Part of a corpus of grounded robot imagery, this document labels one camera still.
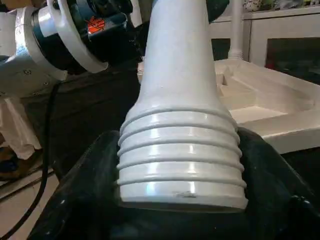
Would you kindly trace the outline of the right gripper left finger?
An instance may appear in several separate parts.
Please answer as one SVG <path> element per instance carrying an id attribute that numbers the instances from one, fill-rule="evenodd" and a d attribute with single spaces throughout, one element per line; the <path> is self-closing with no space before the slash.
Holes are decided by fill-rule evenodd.
<path id="1" fill-rule="evenodd" d="M 29 240 L 108 240 L 118 177 L 118 131 L 102 133 L 60 180 Z"/>

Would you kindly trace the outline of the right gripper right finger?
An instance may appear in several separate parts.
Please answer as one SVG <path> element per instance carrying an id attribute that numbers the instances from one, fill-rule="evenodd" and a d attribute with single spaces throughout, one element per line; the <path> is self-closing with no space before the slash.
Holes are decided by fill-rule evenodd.
<path id="1" fill-rule="evenodd" d="M 238 128 L 253 240 L 318 240 L 320 201 L 308 184 L 260 135 Z"/>

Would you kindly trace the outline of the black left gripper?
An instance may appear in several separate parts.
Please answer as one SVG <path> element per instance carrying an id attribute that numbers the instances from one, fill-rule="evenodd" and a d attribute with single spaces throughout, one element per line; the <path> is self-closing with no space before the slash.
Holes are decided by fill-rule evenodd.
<path id="1" fill-rule="evenodd" d="M 129 0 L 68 0 L 67 5 L 89 52 L 110 66 L 143 60 L 149 22 L 134 26 Z"/>

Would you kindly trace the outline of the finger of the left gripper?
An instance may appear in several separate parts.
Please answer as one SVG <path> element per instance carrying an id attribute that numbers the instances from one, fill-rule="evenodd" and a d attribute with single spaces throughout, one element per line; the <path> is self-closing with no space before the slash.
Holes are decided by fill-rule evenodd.
<path id="1" fill-rule="evenodd" d="M 206 8 L 209 23 L 218 19 L 230 4 L 230 0 L 206 0 Z"/>

